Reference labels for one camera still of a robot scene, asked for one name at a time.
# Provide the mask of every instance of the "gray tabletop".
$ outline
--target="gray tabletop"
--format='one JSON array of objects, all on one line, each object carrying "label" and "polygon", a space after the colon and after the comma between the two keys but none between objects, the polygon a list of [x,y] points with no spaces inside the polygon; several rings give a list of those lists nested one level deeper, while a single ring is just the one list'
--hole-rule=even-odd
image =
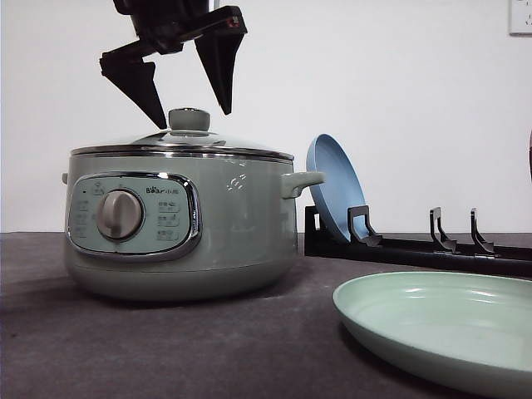
[{"label": "gray tabletop", "polygon": [[59,233],[3,234],[2,398],[473,398],[388,365],[340,323],[340,283],[400,270],[421,268],[301,257],[259,291],[146,305],[78,288]]}]

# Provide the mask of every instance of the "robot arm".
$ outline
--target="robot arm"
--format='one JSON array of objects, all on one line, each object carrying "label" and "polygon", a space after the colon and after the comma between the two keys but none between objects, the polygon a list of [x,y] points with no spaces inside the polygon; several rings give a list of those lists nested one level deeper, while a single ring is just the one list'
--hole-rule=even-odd
[{"label": "robot arm", "polygon": [[142,57],[180,52],[194,40],[210,85],[225,114],[231,112],[236,52],[245,33],[238,7],[209,12],[209,0],[114,0],[120,14],[130,15],[138,41],[101,59],[101,74],[109,79],[161,129],[166,118],[153,82],[154,62]]}]

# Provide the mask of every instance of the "brand logo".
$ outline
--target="brand logo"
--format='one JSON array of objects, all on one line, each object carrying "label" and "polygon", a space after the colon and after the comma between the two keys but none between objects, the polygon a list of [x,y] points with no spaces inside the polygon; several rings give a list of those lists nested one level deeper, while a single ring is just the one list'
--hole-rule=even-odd
[{"label": "brand logo", "polygon": [[160,189],[152,185],[151,187],[146,187],[147,194],[178,194],[177,189]]}]

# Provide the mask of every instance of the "mint green plate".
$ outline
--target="mint green plate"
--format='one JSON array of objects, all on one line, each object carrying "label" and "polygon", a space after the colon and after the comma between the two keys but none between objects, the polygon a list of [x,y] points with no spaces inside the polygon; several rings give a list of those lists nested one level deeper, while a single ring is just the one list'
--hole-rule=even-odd
[{"label": "mint green plate", "polygon": [[370,351],[419,377],[488,397],[532,397],[532,282],[478,274],[373,274],[334,304]]}]

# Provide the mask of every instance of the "black dish rack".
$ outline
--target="black dish rack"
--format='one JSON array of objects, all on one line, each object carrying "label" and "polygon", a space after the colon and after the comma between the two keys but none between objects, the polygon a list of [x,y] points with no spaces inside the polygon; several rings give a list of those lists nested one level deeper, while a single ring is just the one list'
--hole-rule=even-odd
[{"label": "black dish rack", "polygon": [[[319,218],[316,226],[315,206],[305,208],[305,255],[410,264],[427,268],[465,271],[483,274],[532,277],[532,249],[505,247],[486,241],[477,229],[476,209],[470,213],[473,244],[461,244],[449,239],[441,227],[441,208],[431,209],[432,241],[389,239],[375,232],[370,225],[369,206],[347,209],[350,243],[339,243]],[[364,217],[369,231],[367,237],[358,236],[353,227],[356,217]]]}]

